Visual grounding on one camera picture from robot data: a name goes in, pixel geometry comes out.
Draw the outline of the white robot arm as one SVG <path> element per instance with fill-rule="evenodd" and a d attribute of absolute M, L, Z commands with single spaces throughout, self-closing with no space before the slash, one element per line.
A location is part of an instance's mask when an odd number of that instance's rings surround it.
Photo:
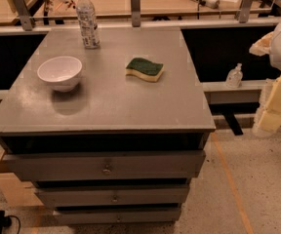
<path fill-rule="evenodd" d="M 272 67 L 281 71 L 281 21 L 275 29 L 264 35 L 249 49 L 256 56 L 269 55 Z M 257 109 L 253 133 L 258 137 L 270 137 L 281 127 L 281 75 L 267 80 L 261 90 L 260 107 Z"/>

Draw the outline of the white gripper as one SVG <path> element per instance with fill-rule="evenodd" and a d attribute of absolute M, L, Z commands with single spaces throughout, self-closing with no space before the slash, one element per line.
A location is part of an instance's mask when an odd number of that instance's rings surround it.
<path fill-rule="evenodd" d="M 250 47 L 249 53 L 259 57 L 269 55 L 272 37 L 273 32 L 265 34 Z M 260 105 L 263 110 L 257 110 L 252 131 L 257 137 L 270 137 L 281 127 L 281 75 L 275 80 L 266 80 Z"/>

